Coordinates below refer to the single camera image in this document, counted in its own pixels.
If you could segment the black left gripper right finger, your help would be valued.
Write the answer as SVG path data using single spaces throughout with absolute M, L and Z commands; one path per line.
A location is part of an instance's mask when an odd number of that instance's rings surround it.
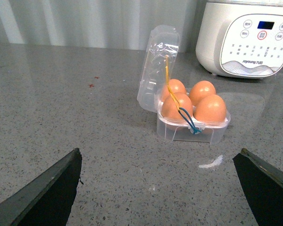
M 257 224 L 283 226 L 283 172 L 246 148 L 233 162 Z

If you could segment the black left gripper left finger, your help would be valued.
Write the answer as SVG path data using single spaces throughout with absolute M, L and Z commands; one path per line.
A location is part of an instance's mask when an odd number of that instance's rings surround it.
M 0 226 L 64 226 L 77 193 L 82 155 L 75 148 L 0 203 Z

